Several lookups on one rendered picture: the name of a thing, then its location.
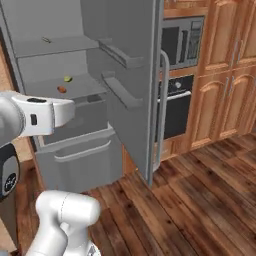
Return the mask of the silver microwave oven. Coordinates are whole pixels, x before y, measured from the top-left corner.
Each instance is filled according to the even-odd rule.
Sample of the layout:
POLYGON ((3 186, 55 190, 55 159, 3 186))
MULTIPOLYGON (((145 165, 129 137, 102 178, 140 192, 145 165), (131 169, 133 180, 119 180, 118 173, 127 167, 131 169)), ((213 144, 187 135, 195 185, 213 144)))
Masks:
POLYGON ((203 16, 163 21, 161 48, 168 55, 171 70, 197 65, 203 25, 203 16))

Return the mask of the wooden cupboard run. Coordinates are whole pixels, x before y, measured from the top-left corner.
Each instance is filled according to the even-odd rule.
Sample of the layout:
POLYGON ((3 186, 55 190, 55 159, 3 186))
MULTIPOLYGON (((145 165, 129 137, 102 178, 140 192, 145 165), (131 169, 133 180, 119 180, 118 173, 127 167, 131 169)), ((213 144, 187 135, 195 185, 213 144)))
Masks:
POLYGON ((194 77, 187 124, 163 142, 163 160, 247 134, 256 120, 256 0, 164 0, 165 20, 197 16, 198 62, 169 72, 194 77))

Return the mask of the grey fridge door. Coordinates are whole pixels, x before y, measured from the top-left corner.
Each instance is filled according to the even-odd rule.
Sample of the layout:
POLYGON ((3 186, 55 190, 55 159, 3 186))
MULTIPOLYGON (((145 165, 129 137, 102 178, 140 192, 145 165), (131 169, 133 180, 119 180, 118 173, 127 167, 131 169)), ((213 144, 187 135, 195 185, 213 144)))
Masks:
POLYGON ((89 38, 111 38, 128 56, 144 58, 142 67, 126 69, 100 47, 87 53, 89 73, 107 90, 109 123, 141 176, 151 183, 163 0, 81 0, 81 12, 89 38), (135 98, 143 99, 140 108, 124 107, 102 79, 107 71, 114 72, 135 98))

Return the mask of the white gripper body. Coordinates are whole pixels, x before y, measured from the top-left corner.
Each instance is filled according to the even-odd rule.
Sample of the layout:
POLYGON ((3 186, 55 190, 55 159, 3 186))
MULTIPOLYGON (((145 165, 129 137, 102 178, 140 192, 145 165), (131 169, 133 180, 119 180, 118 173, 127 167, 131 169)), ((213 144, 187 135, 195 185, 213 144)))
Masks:
POLYGON ((67 124, 75 116, 75 103, 68 99, 54 99, 54 127, 61 127, 67 124))

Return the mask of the grey fridge rack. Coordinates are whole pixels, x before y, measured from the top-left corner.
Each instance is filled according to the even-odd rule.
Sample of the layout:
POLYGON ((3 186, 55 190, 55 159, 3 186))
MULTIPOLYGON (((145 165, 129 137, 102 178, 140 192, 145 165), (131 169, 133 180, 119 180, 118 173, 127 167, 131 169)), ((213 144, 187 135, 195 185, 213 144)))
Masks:
POLYGON ((17 58, 58 54, 98 48, 101 43, 111 43, 110 38, 93 40, 89 37, 73 36, 54 38, 50 43, 43 40, 14 41, 13 48, 17 58))
POLYGON ((64 82, 63 78, 58 78, 26 83, 25 92, 30 96, 75 99, 105 93, 106 89, 89 74, 83 74, 73 76, 71 82, 64 82), (65 87, 67 92, 60 93, 57 90, 58 86, 65 87))

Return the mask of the grey door bin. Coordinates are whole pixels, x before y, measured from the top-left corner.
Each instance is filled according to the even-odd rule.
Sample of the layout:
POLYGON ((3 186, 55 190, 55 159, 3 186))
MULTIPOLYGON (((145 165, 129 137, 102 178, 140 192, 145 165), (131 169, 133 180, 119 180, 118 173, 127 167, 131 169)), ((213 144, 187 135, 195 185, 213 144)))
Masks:
POLYGON ((122 83, 115 77, 114 72, 103 72, 101 76, 107 87, 120 100, 127 110, 137 109, 143 105, 143 99, 135 98, 131 93, 129 93, 122 83))
POLYGON ((140 68, 144 65, 143 57, 130 57, 113 45, 111 38, 99 39, 99 47, 126 69, 140 68))

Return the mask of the grey fridge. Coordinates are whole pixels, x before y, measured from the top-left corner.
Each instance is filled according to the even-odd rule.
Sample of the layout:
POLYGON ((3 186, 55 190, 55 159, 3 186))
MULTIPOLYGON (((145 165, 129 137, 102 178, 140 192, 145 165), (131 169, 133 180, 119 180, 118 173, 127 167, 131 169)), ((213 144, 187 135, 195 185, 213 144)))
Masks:
MULTIPOLYGON (((65 76, 89 74, 97 80, 89 73, 87 61, 87 53, 94 49, 25 58, 17 58, 14 53, 14 41, 87 36, 83 29, 81 0, 0 0, 0 30, 20 93, 27 95, 26 83, 64 79, 65 76)), ((43 137, 31 138, 35 157, 46 146, 78 136, 51 144, 45 144, 43 137)))

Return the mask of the grey fridge crisper drawer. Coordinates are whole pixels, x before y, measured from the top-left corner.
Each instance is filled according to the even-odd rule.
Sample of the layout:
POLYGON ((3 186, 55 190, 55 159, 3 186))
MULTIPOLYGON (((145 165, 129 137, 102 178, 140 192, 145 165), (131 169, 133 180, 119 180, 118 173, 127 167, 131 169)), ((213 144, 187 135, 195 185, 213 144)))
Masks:
POLYGON ((75 98, 75 117, 52 135, 44 136, 45 144, 56 143, 108 127, 106 100, 99 94, 75 98))

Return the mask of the wooden side panel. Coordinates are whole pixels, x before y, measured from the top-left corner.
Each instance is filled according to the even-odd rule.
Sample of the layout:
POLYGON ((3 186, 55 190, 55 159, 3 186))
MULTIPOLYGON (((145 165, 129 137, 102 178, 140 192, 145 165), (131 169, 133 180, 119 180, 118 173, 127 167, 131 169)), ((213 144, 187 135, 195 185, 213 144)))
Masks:
MULTIPOLYGON (((17 91, 18 87, 11 69, 10 58, 0 30, 0 92, 6 90, 17 91)), ((22 163, 22 173, 34 166, 34 148, 29 138, 14 140, 18 158, 22 163)), ((7 252, 7 256, 14 256, 20 250, 17 235, 16 199, 15 193, 5 200, 0 200, 0 251, 7 252)))

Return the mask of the grey freezer drawer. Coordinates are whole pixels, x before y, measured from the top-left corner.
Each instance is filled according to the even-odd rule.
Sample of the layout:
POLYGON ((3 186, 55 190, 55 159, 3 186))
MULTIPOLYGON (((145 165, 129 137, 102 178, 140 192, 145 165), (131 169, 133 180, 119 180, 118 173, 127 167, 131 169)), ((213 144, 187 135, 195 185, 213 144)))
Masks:
POLYGON ((113 128, 78 136, 36 153, 46 190, 81 193, 111 184, 122 176, 122 144, 113 128), (54 158, 95 148, 111 140, 103 152, 73 161, 57 162, 54 158))

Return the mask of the black oven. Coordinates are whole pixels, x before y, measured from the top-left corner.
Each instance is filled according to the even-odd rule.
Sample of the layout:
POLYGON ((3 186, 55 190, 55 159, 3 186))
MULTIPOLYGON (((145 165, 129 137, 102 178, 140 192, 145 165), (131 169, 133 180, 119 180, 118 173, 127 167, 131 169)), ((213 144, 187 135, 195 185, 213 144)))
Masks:
POLYGON ((164 138, 186 132, 194 76, 182 76, 168 82, 164 138))

